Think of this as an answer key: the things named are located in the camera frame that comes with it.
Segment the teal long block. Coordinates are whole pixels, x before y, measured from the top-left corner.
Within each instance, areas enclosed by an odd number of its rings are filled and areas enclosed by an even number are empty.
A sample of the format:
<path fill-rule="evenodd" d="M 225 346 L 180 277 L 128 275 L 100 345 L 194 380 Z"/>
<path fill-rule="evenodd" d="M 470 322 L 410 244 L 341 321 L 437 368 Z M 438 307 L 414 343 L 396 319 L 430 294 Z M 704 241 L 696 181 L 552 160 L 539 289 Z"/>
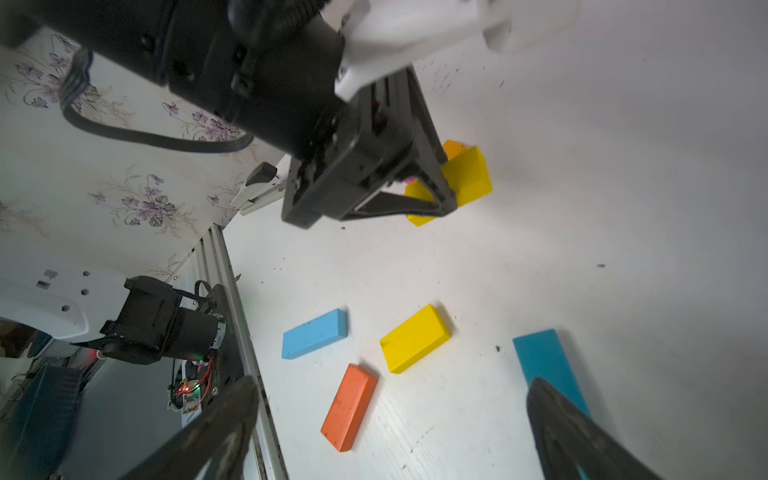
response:
<path fill-rule="evenodd" d="M 541 377 L 562 393 L 587 417 L 591 416 L 558 333 L 548 329 L 519 336 L 513 345 L 528 386 Z"/>

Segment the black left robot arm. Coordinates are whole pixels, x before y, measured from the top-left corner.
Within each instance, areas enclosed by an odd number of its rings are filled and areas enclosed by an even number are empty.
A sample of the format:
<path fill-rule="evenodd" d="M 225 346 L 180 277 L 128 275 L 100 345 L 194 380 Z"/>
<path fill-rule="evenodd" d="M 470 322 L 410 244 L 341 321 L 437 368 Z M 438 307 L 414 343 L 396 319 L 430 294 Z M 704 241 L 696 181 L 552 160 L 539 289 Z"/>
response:
<path fill-rule="evenodd" d="M 290 156 L 282 218 L 442 217 L 457 198 L 415 73 L 399 67 L 354 94 L 334 91 L 345 41 L 320 1 L 5 1 L 1 42 L 40 27 L 79 46 L 59 90 L 65 119 L 88 133 L 191 153 L 262 140 Z M 74 110 L 95 54 L 166 86 L 236 126 L 243 139 L 193 142 L 99 124 Z"/>

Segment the orange-red block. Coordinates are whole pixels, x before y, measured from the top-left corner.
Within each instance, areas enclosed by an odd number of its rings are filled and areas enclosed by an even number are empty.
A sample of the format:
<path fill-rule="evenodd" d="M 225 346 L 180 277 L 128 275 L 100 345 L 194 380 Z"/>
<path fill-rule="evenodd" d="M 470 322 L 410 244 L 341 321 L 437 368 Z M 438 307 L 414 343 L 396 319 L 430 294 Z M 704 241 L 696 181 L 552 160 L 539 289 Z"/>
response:
<path fill-rule="evenodd" d="M 321 427 L 321 434 L 338 452 L 352 449 L 377 383 L 368 370 L 348 365 Z"/>

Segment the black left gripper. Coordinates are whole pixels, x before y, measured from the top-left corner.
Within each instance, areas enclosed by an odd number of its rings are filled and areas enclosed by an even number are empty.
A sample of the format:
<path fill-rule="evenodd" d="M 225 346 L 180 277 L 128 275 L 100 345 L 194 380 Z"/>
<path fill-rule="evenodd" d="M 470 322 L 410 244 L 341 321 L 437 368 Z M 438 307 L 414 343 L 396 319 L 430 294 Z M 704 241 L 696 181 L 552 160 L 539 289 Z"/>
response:
<path fill-rule="evenodd" d="M 446 216 L 458 208 L 442 172 L 446 162 L 415 70 L 409 66 L 363 88 L 338 112 L 312 158 L 291 162 L 282 220 L 308 229 L 322 217 L 351 221 Z M 410 170 L 418 170 L 416 178 L 433 200 L 384 191 Z"/>

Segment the orange-yellow long block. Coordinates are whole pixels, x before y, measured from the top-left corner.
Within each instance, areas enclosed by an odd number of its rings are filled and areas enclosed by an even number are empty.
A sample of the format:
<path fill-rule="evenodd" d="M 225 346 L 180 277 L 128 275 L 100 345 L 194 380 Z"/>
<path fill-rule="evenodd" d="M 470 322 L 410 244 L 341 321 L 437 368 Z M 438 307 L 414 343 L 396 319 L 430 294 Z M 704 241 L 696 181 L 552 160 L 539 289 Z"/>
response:
<path fill-rule="evenodd" d="M 456 158 L 469 149 L 468 145 L 455 140 L 446 140 L 442 147 L 448 161 Z"/>

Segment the yellow block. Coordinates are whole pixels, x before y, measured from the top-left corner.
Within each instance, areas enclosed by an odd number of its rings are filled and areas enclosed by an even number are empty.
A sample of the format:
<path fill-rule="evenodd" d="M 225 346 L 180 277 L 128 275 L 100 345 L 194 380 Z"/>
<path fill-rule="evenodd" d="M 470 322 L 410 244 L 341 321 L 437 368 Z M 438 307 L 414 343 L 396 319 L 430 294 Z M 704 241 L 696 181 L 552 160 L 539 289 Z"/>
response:
<path fill-rule="evenodd" d="M 477 146 L 468 146 L 467 151 L 442 166 L 442 172 L 456 194 L 458 207 L 478 200 L 493 191 L 484 154 Z M 418 179 L 406 186 L 405 196 L 434 200 L 433 195 Z M 435 217 L 408 215 L 407 219 L 415 226 L 422 226 L 434 220 Z"/>
<path fill-rule="evenodd" d="M 451 338 L 434 305 L 427 305 L 380 341 L 388 371 L 401 374 Z"/>

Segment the aluminium front rail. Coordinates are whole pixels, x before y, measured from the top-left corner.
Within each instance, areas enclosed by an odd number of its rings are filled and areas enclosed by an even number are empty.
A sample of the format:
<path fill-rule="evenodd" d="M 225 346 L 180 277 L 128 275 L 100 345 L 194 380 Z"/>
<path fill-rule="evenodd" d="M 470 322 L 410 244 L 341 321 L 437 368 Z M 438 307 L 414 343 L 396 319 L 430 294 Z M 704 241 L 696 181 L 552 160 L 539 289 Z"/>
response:
<path fill-rule="evenodd" d="M 253 432 L 260 479 L 288 479 L 289 475 L 278 440 L 267 393 L 246 321 L 241 296 L 227 251 L 222 227 L 213 224 L 194 248 L 202 278 L 212 285 L 221 284 L 231 313 L 231 329 L 240 364 L 246 376 L 254 378 L 258 389 L 258 414 Z"/>

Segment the light blue long block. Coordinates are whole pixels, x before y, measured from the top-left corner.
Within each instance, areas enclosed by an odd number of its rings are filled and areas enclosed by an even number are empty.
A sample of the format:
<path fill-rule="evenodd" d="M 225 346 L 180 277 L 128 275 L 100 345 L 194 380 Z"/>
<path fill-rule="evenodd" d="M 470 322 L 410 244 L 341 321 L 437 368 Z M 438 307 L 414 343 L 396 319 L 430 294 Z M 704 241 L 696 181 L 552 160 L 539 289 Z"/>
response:
<path fill-rule="evenodd" d="M 348 335 L 347 312 L 335 309 L 283 334 L 282 358 L 293 360 L 324 348 Z"/>

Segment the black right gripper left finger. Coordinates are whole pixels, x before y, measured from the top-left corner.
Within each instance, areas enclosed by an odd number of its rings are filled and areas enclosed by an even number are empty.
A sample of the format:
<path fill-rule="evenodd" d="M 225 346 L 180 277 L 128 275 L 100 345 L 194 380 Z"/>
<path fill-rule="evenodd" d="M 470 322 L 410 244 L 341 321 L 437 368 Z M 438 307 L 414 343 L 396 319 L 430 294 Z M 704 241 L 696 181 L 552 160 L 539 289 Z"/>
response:
<path fill-rule="evenodd" d="M 257 422 L 259 391 L 253 377 L 224 388 L 212 405 L 125 479 L 240 479 Z"/>

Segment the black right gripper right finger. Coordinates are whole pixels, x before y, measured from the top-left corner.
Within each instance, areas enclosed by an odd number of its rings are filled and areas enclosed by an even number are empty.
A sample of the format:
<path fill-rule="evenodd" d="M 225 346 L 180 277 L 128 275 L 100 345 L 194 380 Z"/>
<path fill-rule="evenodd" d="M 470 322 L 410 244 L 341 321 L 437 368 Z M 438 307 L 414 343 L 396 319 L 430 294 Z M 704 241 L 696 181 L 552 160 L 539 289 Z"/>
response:
<path fill-rule="evenodd" d="M 657 479 L 659 476 L 541 377 L 526 407 L 546 479 Z"/>

